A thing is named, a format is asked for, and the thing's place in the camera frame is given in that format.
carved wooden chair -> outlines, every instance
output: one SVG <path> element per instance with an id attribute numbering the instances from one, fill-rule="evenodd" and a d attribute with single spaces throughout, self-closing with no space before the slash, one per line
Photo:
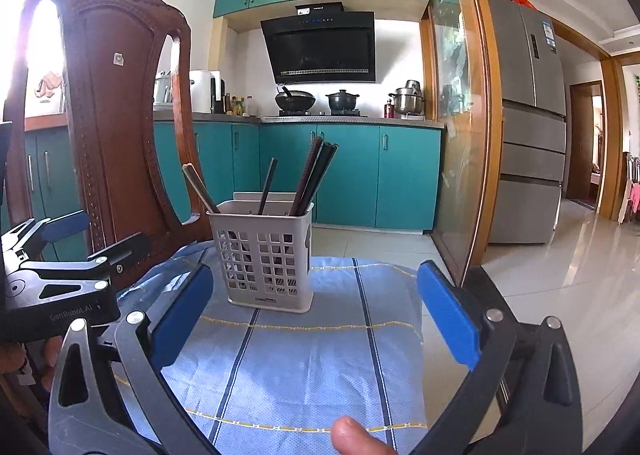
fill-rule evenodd
<path id="1" fill-rule="evenodd" d="M 7 158 L 6 194 L 13 225 L 31 218 L 24 151 L 26 50 L 33 13 L 27 0 L 4 120 L 14 122 Z M 58 8 L 65 55 L 68 122 L 81 204 L 91 219 L 89 251 L 143 231 L 151 253 L 113 280 L 118 289 L 139 279 L 179 247 L 210 239 L 206 212 L 187 186 L 192 216 L 178 220 L 162 184 L 154 143 L 153 89 L 160 52 L 169 35 L 178 155 L 200 175 L 193 135 L 189 64 L 191 31 L 176 8 L 162 0 L 51 0 Z"/>

black pot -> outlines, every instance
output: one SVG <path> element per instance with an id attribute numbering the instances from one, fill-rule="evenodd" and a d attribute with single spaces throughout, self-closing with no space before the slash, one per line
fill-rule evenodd
<path id="1" fill-rule="evenodd" d="M 316 98 L 302 90 L 289 90 L 283 86 L 284 92 L 276 96 L 276 104 L 284 112 L 306 112 L 316 102 Z"/>
<path id="2" fill-rule="evenodd" d="M 346 90 L 340 90 L 335 94 L 329 94 L 329 108 L 332 112 L 345 112 L 347 110 L 355 110 L 356 99 L 359 94 L 348 94 Z"/>

white tile floor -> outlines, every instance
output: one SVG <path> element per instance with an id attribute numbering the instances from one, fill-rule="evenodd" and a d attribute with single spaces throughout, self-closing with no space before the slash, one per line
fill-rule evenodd
<path id="1" fill-rule="evenodd" d="M 359 257 L 416 269 L 434 260 L 430 237 L 314 228 L 316 256 Z M 613 417 L 640 371 L 640 224 L 618 226 L 564 200 L 549 245 L 492 246 L 484 268 L 520 321 L 558 316 L 574 355 L 582 397 L 584 444 Z M 423 316 L 428 422 L 438 418 L 466 374 L 433 321 Z M 493 406 L 478 435 L 498 418 Z"/>

kitchen countertop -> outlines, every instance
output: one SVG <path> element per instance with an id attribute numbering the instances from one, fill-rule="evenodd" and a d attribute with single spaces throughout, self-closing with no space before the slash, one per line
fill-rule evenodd
<path id="1" fill-rule="evenodd" d="M 434 128 L 443 130 L 445 125 L 435 120 L 416 119 L 385 119 L 378 117 L 347 117 L 340 115 L 306 115 L 303 117 L 240 117 L 239 115 L 204 114 L 193 112 L 193 122 L 245 122 L 249 124 L 269 124 L 274 122 L 288 123 L 348 123 L 348 124 L 379 124 L 384 126 L 413 126 L 417 128 Z M 174 112 L 171 110 L 154 110 L 155 121 L 172 121 Z"/>

chopstick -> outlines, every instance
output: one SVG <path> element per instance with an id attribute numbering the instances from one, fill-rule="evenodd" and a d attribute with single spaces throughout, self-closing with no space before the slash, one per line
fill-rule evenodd
<path id="1" fill-rule="evenodd" d="M 191 164 L 190 162 L 188 162 L 187 164 L 183 164 L 182 173 L 191 183 L 191 186 L 198 194 L 198 197 L 200 197 L 200 200 L 202 200 L 202 202 L 204 203 L 207 211 L 209 213 L 220 213 L 218 206 L 216 206 L 216 203 L 213 202 L 211 195 L 209 195 L 204 182 L 202 182 L 202 179 L 198 175 L 198 172 L 196 172 L 196 168 L 193 167 L 193 164 Z"/>
<path id="2" fill-rule="evenodd" d="M 314 137 L 311 140 L 311 149 L 309 150 L 305 167 L 303 168 L 302 175 L 300 176 L 300 183 L 298 183 L 298 188 L 296 189 L 296 197 L 293 199 L 293 204 L 291 205 L 291 210 L 289 212 L 290 215 L 295 215 L 298 212 L 300 200 L 302 200 L 302 196 L 305 193 L 306 184 L 309 182 L 309 176 L 311 175 L 311 171 L 316 163 L 316 158 L 318 157 L 321 146 L 322 137 Z"/>
<path id="3" fill-rule="evenodd" d="M 278 159 L 271 157 L 271 164 L 269 165 L 269 172 L 267 178 L 264 181 L 264 188 L 262 190 L 262 197 L 260 198 L 260 209 L 258 209 L 258 215 L 262 215 L 264 212 L 264 206 L 267 203 L 267 197 L 269 195 L 269 189 L 271 188 L 271 182 L 273 181 L 273 175 L 276 173 L 276 166 L 278 165 Z"/>
<path id="4" fill-rule="evenodd" d="M 309 182 L 306 184 L 305 192 L 300 201 L 300 206 L 296 208 L 296 213 L 292 213 L 291 216 L 302 216 L 305 214 L 311 200 L 313 200 L 316 192 L 318 191 L 322 178 L 324 178 L 324 174 L 326 173 L 327 168 L 329 168 L 336 151 L 338 151 L 337 144 L 324 143 L 322 145 L 322 149 L 318 155 L 318 160 L 316 161 L 313 171 L 309 176 Z"/>

